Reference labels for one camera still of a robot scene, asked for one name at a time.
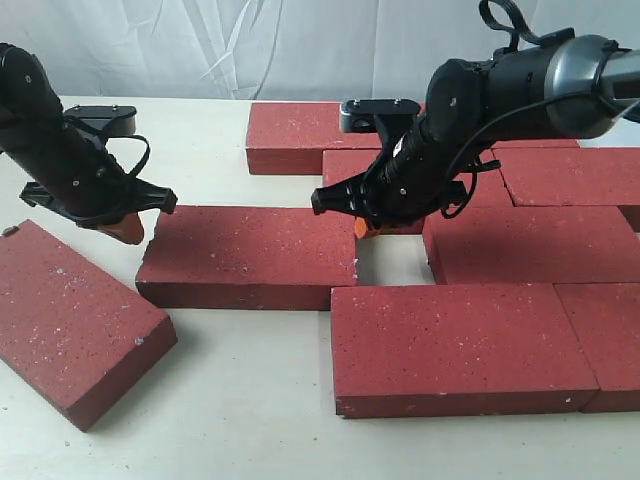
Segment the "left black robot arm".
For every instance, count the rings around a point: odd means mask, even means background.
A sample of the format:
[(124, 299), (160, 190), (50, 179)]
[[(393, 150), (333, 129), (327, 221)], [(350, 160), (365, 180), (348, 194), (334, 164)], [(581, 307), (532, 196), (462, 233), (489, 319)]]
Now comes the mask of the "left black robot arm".
[(141, 140), (136, 114), (129, 105), (63, 108), (38, 58), (2, 44), (1, 150), (31, 178), (20, 199), (129, 245), (144, 238), (141, 212), (171, 214), (177, 204), (170, 188), (140, 179), (148, 152), (125, 170), (107, 149), (111, 139)]

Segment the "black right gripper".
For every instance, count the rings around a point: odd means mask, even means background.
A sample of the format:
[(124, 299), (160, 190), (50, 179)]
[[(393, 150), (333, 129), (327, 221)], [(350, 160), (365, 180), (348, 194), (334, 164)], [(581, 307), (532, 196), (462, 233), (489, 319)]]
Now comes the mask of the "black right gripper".
[(467, 204), (467, 189), (455, 177), (462, 145), (435, 139), (425, 119), (376, 119), (381, 150), (367, 170), (311, 195), (316, 215), (327, 211), (357, 217), (358, 240), (382, 235), (382, 226), (404, 226), (437, 211), (448, 216)]

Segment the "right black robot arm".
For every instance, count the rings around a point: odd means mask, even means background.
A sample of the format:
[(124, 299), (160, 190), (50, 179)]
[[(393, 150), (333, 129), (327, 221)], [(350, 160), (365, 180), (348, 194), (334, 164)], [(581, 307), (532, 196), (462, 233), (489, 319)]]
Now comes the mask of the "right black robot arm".
[(488, 1), (485, 25), (509, 43), (489, 59), (447, 60), (425, 100), (351, 99), (340, 107), (345, 133), (374, 133), (381, 148), (362, 173), (316, 189), (315, 214), (339, 212), (366, 235), (409, 226), (438, 213), (458, 216), (477, 178), (499, 162), (482, 161), (494, 144), (522, 140), (594, 139), (620, 119), (639, 119), (639, 54), (601, 35), (565, 28), (534, 34), (520, 9), (502, 3), (499, 22)]

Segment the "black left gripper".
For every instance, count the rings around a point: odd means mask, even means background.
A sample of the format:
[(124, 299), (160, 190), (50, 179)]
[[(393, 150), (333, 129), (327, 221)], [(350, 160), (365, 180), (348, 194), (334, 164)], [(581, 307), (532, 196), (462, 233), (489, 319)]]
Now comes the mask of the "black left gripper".
[[(18, 138), (18, 165), (32, 178), (19, 198), (31, 207), (44, 207), (127, 245), (144, 240), (138, 213), (157, 209), (171, 214), (176, 207), (173, 190), (138, 178), (151, 147), (136, 133), (133, 119), (64, 119), (52, 124), (20, 120)], [(108, 151), (110, 139), (145, 144), (131, 170), (124, 170)]]

